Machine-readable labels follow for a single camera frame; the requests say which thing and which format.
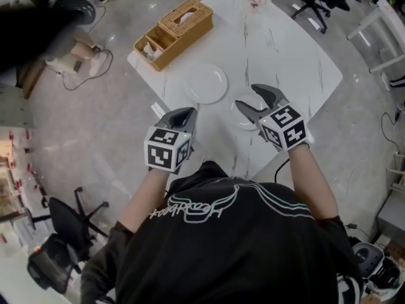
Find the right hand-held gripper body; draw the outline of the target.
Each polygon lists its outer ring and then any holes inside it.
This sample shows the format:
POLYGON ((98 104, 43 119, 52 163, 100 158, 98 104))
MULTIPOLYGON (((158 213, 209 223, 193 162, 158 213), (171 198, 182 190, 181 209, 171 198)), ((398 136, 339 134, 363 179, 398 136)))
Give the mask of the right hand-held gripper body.
POLYGON ((286 104, 259 120, 265 139, 274 147, 288 151, 305 142, 306 120, 294 104, 286 104))

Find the white crumpled napkin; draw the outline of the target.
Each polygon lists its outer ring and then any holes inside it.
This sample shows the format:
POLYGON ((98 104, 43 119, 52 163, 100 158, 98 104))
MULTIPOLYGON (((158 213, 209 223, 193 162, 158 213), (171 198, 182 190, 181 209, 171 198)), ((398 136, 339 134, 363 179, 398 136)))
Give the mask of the white crumpled napkin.
POLYGON ((150 42, 146 43, 146 45, 143 48, 143 52, 146 58, 151 61, 155 60, 156 58, 159 58, 163 54, 163 52, 160 49, 153 47, 150 42))

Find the person's black printed t-shirt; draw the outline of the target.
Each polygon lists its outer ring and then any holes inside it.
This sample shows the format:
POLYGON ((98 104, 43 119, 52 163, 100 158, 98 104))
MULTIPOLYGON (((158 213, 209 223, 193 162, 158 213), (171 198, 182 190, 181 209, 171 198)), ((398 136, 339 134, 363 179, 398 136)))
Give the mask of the person's black printed t-shirt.
POLYGON ((85 265, 80 304, 359 304, 363 280, 339 217, 293 190, 215 163, 172 182, 132 232, 117 223, 85 265))

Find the person's right forearm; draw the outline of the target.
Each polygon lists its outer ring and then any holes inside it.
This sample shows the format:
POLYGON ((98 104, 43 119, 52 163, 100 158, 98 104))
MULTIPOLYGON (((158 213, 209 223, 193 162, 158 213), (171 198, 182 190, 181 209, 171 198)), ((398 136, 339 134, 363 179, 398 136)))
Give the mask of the person's right forearm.
POLYGON ((332 219, 338 213, 335 196, 306 144, 288 151, 294 191, 316 220, 332 219))

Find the person's left forearm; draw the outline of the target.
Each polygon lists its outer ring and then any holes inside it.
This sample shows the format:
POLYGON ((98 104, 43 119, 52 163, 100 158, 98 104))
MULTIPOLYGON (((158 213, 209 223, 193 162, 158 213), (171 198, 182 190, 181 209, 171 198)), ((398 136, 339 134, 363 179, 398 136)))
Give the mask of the person's left forearm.
POLYGON ((120 215, 119 223, 136 233, 148 215, 161 206, 169 176, 170 173, 164 170, 149 171, 120 215))

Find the grey white round device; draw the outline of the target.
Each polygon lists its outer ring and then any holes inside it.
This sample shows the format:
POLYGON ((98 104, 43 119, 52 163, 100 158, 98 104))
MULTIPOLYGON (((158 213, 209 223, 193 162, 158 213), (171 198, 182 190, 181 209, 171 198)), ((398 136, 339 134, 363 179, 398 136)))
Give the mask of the grey white round device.
POLYGON ((352 249, 360 269, 361 277, 368 279, 375 273, 375 269, 381 266, 384 258, 383 251, 379 247, 365 242, 355 244, 352 249))

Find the cream stool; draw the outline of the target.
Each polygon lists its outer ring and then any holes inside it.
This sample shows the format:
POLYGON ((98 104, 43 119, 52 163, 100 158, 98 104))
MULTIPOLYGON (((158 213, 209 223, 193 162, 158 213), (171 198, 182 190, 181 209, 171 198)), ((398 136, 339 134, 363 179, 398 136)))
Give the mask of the cream stool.
POLYGON ((44 54, 46 64, 57 72, 76 74, 82 65, 80 56, 73 54, 72 51, 79 51, 86 48, 81 42, 57 42, 51 46, 44 54))

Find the white tissue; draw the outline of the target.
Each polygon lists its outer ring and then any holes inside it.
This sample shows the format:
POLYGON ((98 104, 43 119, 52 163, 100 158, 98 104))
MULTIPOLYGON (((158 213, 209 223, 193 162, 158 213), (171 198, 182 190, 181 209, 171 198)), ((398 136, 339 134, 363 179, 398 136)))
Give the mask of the white tissue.
POLYGON ((184 13, 180 18, 175 20, 175 23, 177 24, 182 24, 186 19, 190 18, 195 12, 194 11, 188 11, 184 13))

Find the wicker tissue box organizer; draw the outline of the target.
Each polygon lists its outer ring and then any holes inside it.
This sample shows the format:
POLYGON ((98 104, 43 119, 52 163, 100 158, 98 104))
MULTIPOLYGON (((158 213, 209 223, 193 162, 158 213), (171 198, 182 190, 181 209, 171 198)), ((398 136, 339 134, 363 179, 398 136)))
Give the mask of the wicker tissue box organizer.
POLYGON ((198 0, 186 0, 139 38, 133 49, 151 68, 160 72, 212 28, 213 10, 198 0), (176 19, 190 10, 195 12, 190 18, 182 24, 175 23, 176 19), (143 52, 147 42, 163 54, 153 61, 147 59, 143 52))

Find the grey round seat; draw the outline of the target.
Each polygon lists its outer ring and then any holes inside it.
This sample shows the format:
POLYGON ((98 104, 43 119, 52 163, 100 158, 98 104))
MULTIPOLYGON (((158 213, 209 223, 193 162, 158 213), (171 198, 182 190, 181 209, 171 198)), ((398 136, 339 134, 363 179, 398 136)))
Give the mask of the grey round seat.
POLYGON ((54 0, 53 7, 73 13, 79 25, 90 25, 96 18, 96 7, 89 0, 54 0))

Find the white frame table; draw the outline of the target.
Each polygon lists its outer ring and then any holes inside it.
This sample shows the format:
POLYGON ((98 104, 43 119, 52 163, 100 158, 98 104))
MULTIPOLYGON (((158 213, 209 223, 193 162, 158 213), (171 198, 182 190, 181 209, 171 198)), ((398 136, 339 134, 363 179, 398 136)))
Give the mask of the white frame table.
POLYGON ((391 60, 386 61, 374 68, 369 69, 370 73, 375 73, 387 68, 395 63, 398 63, 402 60, 405 60, 405 23, 400 19, 399 15, 396 13, 394 8, 389 4, 387 0, 378 0, 377 7, 367 16, 365 16, 360 22, 359 25, 346 36, 347 40, 351 40, 354 36, 358 35, 364 29, 377 23, 379 20, 382 20, 392 35, 396 38, 401 47, 402 54, 398 54, 395 50, 392 41, 384 32, 381 26, 378 26, 380 29, 379 36, 384 41, 386 47, 394 56, 391 60))

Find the brown wooden cabinet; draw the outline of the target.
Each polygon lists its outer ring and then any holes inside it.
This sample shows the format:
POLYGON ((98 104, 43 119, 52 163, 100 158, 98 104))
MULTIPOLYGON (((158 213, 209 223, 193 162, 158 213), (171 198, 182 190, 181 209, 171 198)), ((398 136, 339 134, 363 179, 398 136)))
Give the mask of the brown wooden cabinet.
POLYGON ((22 90, 24 99, 30 98, 45 68, 44 60, 29 61, 16 68, 16 87, 22 90))

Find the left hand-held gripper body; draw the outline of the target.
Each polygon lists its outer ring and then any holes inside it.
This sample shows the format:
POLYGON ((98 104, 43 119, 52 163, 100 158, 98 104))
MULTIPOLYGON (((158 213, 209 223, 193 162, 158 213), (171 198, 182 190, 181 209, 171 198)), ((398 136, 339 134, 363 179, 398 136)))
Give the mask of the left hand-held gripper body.
POLYGON ((190 156, 192 133, 152 126, 144 139, 144 162, 149 168, 175 173, 190 156))

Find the group of small red items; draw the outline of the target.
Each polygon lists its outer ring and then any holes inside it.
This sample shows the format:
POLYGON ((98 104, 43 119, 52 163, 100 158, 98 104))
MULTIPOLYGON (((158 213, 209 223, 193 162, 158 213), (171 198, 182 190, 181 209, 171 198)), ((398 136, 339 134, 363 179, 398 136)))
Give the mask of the group of small red items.
POLYGON ((44 196, 41 193, 41 182, 34 166, 31 130, 27 128, 6 128, 7 142, 11 150, 7 151, 9 171, 13 184, 25 207, 31 211, 43 209, 44 196))

